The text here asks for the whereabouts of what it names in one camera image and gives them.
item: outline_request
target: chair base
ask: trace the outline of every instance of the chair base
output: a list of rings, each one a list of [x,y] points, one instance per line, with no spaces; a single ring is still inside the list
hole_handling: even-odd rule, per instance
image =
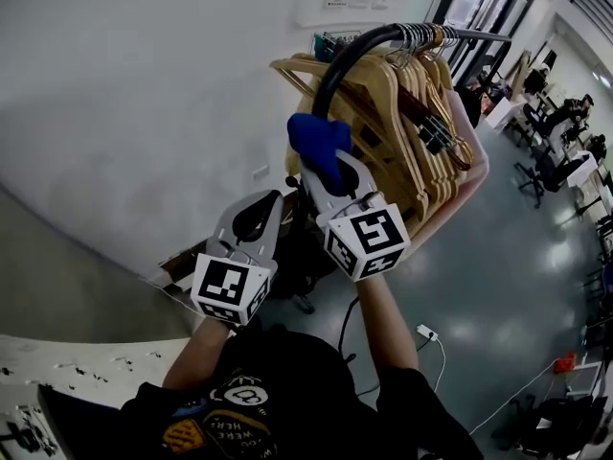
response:
[[[528,182],[525,182],[524,184],[519,186],[519,191],[523,191],[525,187],[532,185],[534,188],[534,195],[536,196],[536,204],[534,208],[535,209],[540,208],[540,200],[545,195],[545,189],[540,183],[540,177],[538,176],[538,174],[536,174],[536,172],[534,172],[533,169],[527,169],[526,167],[521,165],[519,162],[517,162],[513,166],[519,171],[523,172],[529,178]]]

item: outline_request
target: blue cloth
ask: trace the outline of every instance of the blue cloth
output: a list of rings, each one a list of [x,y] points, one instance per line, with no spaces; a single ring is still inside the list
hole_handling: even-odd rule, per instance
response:
[[[314,169],[331,195],[343,195],[343,179],[336,151],[352,152],[351,128],[312,114],[296,113],[287,121],[289,145]]]

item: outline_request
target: curved black pipe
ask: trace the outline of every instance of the curved black pipe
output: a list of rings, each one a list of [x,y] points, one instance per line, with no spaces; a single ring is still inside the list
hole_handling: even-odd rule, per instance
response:
[[[347,48],[339,53],[338,57],[328,67],[326,74],[322,77],[321,84],[313,100],[313,116],[323,119],[328,118],[329,105],[332,102],[334,92],[336,92],[347,72],[350,71],[360,58],[379,44],[403,38],[404,34],[401,28],[394,24],[389,24],[372,29],[354,39]]]

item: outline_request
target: power strip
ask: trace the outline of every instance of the power strip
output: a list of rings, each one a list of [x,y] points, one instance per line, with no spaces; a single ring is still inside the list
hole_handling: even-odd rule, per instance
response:
[[[439,339],[439,335],[435,333],[429,327],[424,326],[423,324],[419,324],[417,327],[418,334],[423,335],[426,339],[430,341],[436,341]]]

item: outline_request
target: black t-shirt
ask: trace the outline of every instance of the black t-shirt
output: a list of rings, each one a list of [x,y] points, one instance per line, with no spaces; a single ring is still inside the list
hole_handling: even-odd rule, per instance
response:
[[[483,458],[416,370],[390,370],[377,409],[329,344],[275,331],[231,338],[205,388],[144,383],[122,412],[140,458]]]

